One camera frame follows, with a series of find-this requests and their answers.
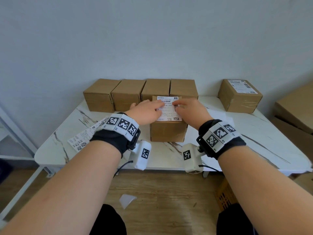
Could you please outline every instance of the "translucent plastic piece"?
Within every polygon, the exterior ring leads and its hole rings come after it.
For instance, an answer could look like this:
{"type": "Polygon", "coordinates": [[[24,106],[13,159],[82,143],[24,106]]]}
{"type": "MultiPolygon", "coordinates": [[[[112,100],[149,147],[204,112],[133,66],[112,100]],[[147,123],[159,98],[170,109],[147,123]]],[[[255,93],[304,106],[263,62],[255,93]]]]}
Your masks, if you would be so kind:
{"type": "Polygon", "coordinates": [[[123,209],[126,209],[126,207],[131,203],[131,201],[137,199],[136,196],[131,196],[131,195],[127,195],[127,194],[123,194],[120,199],[119,202],[122,205],[123,209]]]}

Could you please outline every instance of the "white metal frame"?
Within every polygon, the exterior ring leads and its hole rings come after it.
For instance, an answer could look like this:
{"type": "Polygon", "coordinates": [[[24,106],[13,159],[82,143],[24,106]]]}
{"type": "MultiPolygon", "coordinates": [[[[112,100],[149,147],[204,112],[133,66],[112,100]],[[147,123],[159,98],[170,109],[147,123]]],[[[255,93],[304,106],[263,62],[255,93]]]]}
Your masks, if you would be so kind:
{"type": "MultiPolygon", "coordinates": [[[[6,160],[27,160],[27,161],[35,161],[33,158],[37,148],[36,146],[27,138],[27,136],[20,130],[20,128],[10,119],[10,117],[6,114],[6,112],[0,106],[0,123],[7,130],[8,135],[10,135],[16,142],[18,142],[31,156],[32,158],[26,157],[18,157],[18,156],[6,156],[0,155],[1,159],[6,160]]],[[[0,213],[0,221],[3,220],[6,215],[10,212],[16,202],[21,198],[21,196],[25,193],[27,188],[33,183],[39,173],[45,170],[48,173],[47,177],[52,177],[54,174],[54,170],[39,166],[37,170],[33,173],[33,175],[28,179],[28,181],[22,186],[22,188],[18,191],[18,193],[14,196],[14,198],[8,203],[5,209],[0,213]]]]}

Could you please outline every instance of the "hand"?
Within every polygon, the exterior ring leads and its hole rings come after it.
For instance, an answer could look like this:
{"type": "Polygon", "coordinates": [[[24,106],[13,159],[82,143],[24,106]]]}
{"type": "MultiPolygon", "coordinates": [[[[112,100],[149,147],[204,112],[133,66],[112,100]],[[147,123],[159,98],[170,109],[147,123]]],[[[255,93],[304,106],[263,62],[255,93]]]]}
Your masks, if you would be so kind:
{"type": "Polygon", "coordinates": [[[151,124],[155,122],[162,114],[161,110],[158,108],[164,106],[164,102],[157,100],[151,102],[150,100],[145,100],[140,102],[138,105],[132,103],[131,107],[125,113],[133,118],[139,125],[151,124]]]}
{"type": "Polygon", "coordinates": [[[172,104],[185,106],[184,108],[177,107],[176,112],[196,130],[199,130],[200,126],[208,120],[213,119],[207,109],[195,98],[176,100],[172,104]]]}

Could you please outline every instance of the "wooden floor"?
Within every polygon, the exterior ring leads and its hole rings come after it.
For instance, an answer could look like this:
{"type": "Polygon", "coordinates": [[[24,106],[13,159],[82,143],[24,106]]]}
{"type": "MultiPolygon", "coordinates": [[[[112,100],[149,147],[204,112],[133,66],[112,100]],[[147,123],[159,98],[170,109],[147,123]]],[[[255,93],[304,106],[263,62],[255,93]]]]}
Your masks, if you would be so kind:
{"type": "MultiPolygon", "coordinates": [[[[0,209],[3,209],[33,171],[14,171],[0,185],[0,209]]],[[[46,183],[42,172],[6,217],[15,213],[46,183]]],[[[177,171],[122,170],[110,187],[105,203],[123,218],[127,234],[215,234],[220,213],[214,192],[223,176],[191,175],[177,171]],[[122,194],[138,197],[124,210],[122,194]]]]}

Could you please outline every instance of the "person's leg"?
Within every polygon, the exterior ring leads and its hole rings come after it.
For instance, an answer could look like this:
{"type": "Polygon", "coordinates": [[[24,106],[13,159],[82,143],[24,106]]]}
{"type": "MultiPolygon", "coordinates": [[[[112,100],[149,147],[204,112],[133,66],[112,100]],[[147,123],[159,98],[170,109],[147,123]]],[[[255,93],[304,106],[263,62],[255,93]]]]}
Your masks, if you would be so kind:
{"type": "Polygon", "coordinates": [[[115,231],[114,234],[126,235],[126,226],[120,215],[111,205],[104,204],[90,231],[90,235],[106,234],[115,231]]]}

